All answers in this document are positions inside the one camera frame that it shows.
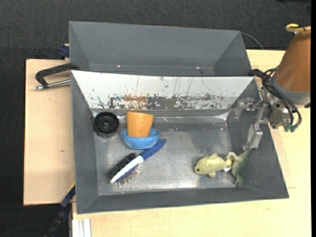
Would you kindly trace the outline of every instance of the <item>toy lizard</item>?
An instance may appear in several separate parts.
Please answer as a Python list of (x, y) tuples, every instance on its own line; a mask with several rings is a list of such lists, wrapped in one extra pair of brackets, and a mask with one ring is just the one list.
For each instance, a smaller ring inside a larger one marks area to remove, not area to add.
[(197, 164), (194, 166), (194, 171), (196, 174), (208, 175), (211, 178), (216, 176), (216, 171), (223, 170), (233, 164), (231, 158), (223, 160), (217, 154), (212, 154), (211, 156), (205, 156), (201, 158)]
[(229, 152), (229, 154), (225, 157), (226, 160), (228, 159), (233, 160), (232, 173), (236, 177), (235, 184), (237, 184), (239, 187), (243, 185), (243, 181), (244, 181), (240, 173), (243, 171), (243, 169), (247, 165), (250, 152), (251, 152), (250, 149), (244, 151), (240, 155), (236, 155), (234, 152)]

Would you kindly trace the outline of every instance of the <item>blue bowl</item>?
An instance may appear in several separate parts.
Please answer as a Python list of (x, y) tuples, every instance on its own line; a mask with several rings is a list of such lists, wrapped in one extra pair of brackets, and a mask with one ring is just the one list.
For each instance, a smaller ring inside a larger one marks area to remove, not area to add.
[(157, 129), (151, 128), (148, 137), (136, 138), (127, 135), (127, 129), (120, 132), (125, 144), (133, 149), (147, 149), (151, 148), (156, 144), (160, 137), (160, 132)]

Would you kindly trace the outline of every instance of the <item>gray metal tray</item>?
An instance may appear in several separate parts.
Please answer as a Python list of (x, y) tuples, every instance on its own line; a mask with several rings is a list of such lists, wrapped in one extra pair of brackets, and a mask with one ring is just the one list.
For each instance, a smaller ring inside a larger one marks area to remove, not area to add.
[[(262, 126), (260, 146), (242, 172), (242, 187), (234, 184), (230, 171), (219, 172), (214, 179), (194, 172), (194, 164), (204, 155), (241, 153), (256, 112), (244, 111), (236, 121), (230, 111), (239, 98), (259, 100), (252, 77), (72, 71), (71, 83), (78, 213), (288, 197), (268, 126)], [(135, 180), (118, 187), (109, 183), (106, 173), (135, 152), (119, 135), (126, 128), (129, 110), (153, 113), (154, 127), (167, 142), (143, 163), (144, 170)], [(118, 132), (110, 138), (93, 131), (94, 117), (101, 111), (119, 117)]]

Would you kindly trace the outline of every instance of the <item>dark carpet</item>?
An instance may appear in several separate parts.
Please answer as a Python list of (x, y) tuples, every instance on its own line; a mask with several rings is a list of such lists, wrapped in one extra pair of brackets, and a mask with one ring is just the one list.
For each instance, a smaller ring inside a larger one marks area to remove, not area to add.
[[(23, 207), (24, 59), (61, 59), (68, 21), (239, 30), (286, 49), (289, 23), (311, 23), (306, 0), (0, 0), (0, 237), (43, 236), (58, 205)], [(248, 49), (259, 48), (244, 36)], [(59, 233), (67, 236), (67, 227)]]

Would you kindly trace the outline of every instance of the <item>black bristles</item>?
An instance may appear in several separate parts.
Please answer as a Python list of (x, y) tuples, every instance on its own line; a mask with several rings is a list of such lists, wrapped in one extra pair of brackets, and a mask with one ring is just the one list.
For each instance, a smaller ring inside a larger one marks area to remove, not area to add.
[(130, 153), (127, 155), (124, 159), (122, 159), (118, 164), (115, 165), (114, 168), (112, 168), (109, 173), (107, 174), (110, 179), (115, 177), (117, 173), (121, 171), (122, 168), (124, 168), (126, 165), (128, 165), (132, 160), (136, 158), (135, 153)]

